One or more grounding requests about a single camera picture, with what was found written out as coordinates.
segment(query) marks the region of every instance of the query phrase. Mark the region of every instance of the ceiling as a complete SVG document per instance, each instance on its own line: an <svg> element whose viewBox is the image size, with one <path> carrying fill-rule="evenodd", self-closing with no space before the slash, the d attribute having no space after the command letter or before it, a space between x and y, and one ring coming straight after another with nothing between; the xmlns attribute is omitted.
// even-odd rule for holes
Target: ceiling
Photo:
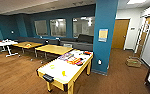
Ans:
<svg viewBox="0 0 150 94"><path fill-rule="evenodd" d="M142 4L127 5L129 0L119 0L118 9L148 8L150 0ZM0 0L0 14L38 13L70 7L95 4L96 0Z"/></svg>

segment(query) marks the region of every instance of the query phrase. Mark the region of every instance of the wall outlet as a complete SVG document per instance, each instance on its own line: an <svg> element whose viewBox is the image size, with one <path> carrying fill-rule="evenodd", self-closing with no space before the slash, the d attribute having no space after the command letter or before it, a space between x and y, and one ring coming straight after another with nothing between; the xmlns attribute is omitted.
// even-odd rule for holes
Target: wall outlet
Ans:
<svg viewBox="0 0 150 94"><path fill-rule="evenodd" d="M98 64L101 65L101 63L102 63L101 60L98 60Z"/></svg>

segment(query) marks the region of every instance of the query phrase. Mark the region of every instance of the table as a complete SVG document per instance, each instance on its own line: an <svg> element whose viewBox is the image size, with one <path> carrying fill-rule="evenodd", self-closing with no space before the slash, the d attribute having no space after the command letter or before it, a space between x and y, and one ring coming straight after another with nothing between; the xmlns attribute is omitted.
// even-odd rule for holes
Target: table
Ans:
<svg viewBox="0 0 150 94"><path fill-rule="evenodd" d="M45 46L35 48L35 55L37 57L36 50L44 51L45 52L45 58L46 58L46 52L58 54L58 55L63 55L72 49L73 48L70 48L70 47L63 47L63 46L57 46L57 45L45 45Z"/></svg>
<svg viewBox="0 0 150 94"><path fill-rule="evenodd" d="M34 43L34 42L21 42L18 44L13 44L13 46L21 47L23 53L24 53L24 48L30 49L30 48L34 48L34 47L41 46L41 45L42 45L41 43Z"/></svg>
<svg viewBox="0 0 150 94"><path fill-rule="evenodd" d="M51 85L60 88L63 91L68 91L68 94L73 94L74 82L82 71L87 67L87 74L90 74L91 60L93 58L93 53L90 55L80 55L82 51L71 51L74 53L74 57L84 58L84 63L82 66L72 65L64 60L56 59L40 68L37 69L37 75L45 79L43 76L49 75L53 78L53 81L47 81L48 91L51 91Z"/></svg>
<svg viewBox="0 0 150 94"><path fill-rule="evenodd" d="M9 45L13 45L13 44L18 44L18 42L15 42L15 41L12 41L12 40L3 40L3 41L0 41L0 46L3 47L2 51L5 51L4 46L7 46L7 50L8 50L9 55L6 55L6 57L18 54L18 53L14 53L14 54L11 53Z"/></svg>

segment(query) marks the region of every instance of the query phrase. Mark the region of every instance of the doorway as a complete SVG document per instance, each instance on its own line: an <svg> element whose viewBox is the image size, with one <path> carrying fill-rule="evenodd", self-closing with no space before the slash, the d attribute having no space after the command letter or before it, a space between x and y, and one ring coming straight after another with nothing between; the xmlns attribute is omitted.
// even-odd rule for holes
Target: doorway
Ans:
<svg viewBox="0 0 150 94"><path fill-rule="evenodd" d="M111 48L123 49L130 19L115 20Z"/></svg>

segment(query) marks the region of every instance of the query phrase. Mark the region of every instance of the sign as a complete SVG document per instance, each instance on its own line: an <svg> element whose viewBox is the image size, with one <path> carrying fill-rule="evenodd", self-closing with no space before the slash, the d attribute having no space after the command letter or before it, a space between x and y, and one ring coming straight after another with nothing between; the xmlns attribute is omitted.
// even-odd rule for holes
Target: sign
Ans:
<svg viewBox="0 0 150 94"><path fill-rule="evenodd" d="M98 41L106 42L107 36L108 36L108 29L100 29Z"/></svg>

